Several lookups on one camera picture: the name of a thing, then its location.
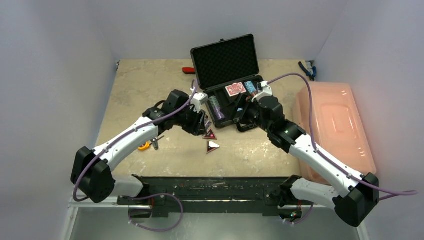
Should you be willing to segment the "purple chip stack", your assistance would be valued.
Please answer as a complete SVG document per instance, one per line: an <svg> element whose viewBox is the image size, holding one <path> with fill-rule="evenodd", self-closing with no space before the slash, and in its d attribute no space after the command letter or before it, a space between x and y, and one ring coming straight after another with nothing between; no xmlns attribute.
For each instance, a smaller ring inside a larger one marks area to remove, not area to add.
<svg viewBox="0 0 424 240"><path fill-rule="evenodd" d="M213 105L212 108L218 121L224 120L226 118L225 115L221 112L221 106L219 104Z"/></svg>

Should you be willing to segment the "black poker set case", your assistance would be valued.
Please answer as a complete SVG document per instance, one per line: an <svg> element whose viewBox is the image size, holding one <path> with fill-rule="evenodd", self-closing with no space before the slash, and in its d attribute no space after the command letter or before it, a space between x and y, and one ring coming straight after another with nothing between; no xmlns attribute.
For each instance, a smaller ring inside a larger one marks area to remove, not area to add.
<svg viewBox="0 0 424 240"><path fill-rule="evenodd" d="M257 84L264 81L260 76L255 38L247 34L232 39L221 39L219 42L191 49L191 59L199 86L209 97L215 96L225 119L218 120L208 101L207 110L217 129L236 125L233 121L234 102L241 95L251 96L246 90L236 96L229 97L226 86L234 83L251 81L257 89Z"/></svg>

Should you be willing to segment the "brown chip roll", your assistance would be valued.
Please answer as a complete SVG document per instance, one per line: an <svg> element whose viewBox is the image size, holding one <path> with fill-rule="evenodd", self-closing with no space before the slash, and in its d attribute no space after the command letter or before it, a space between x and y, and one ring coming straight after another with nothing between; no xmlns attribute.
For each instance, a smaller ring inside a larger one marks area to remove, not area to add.
<svg viewBox="0 0 424 240"><path fill-rule="evenodd" d="M205 114L204 115L204 127L205 127L205 131L209 131L209 129L211 128L213 122L211 121L211 118Z"/></svg>

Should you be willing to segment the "grey chip stack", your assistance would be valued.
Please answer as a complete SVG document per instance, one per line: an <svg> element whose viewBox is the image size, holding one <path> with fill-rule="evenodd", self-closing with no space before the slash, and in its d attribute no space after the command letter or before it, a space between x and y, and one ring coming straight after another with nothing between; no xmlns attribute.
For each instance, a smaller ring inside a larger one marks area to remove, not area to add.
<svg viewBox="0 0 424 240"><path fill-rule="evenodd" d="M208 101L210 102L210 105L213 108L219 108L220 107L220 103L219 103L218 99L214 95L213 96L210 96L209 99L208 99Z"/></svg>

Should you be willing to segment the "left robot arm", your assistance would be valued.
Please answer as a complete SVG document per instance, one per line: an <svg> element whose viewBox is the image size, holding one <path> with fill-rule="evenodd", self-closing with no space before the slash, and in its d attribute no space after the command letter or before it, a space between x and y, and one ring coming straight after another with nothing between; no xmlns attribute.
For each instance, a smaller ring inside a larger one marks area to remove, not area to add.
<svg viewBox="0 0 424 240"><path fill-rule="evenodd" d="M93 149L80 148L75 156L70 180L74 184L73 199L87 199L98 204L110 196L130 197L138 205L146 203L149 191L138 176L113 177L118 165L139 147L155 140L165 131L179 126L188 134L206 133L206 113L201 106L208 100L205 93L192 95L173 90L166 100L148 108L129 128Z"/></svg>

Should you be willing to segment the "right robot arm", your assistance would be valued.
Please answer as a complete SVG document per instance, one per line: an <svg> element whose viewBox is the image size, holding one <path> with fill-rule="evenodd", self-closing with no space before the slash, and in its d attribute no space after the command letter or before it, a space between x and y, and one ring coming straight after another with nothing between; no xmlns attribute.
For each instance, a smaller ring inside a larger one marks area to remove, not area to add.
<svg viewBox="0 0 424 240"><path fill-rule="evenodd" d="M309 165L327 185L291 176L280 187L288 204L305 200L335 211L346 224L358 227L379 203L379 179L371 172L362 174L316 144L312 136L285 118L283 106L274 96L255 100L240 95L234 101L237 124L258 127L270 142Z"/></svg>

